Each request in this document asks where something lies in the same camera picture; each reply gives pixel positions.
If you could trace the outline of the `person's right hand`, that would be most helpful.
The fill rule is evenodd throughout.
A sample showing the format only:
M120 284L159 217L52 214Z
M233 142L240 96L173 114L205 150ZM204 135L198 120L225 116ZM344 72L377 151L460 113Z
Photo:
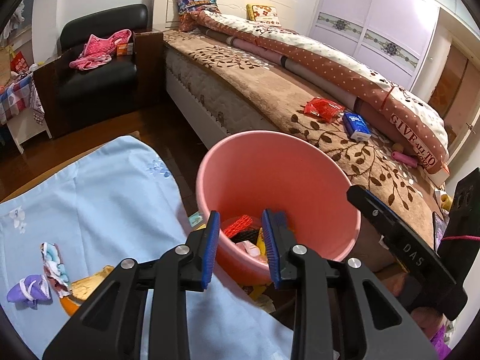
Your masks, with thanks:
M404 291L407 278L408 274L402 272L382 280L382 283L395 297L398 297ZM431 307L418 307L410 315L429 340L434 337L447 321L443 314Z

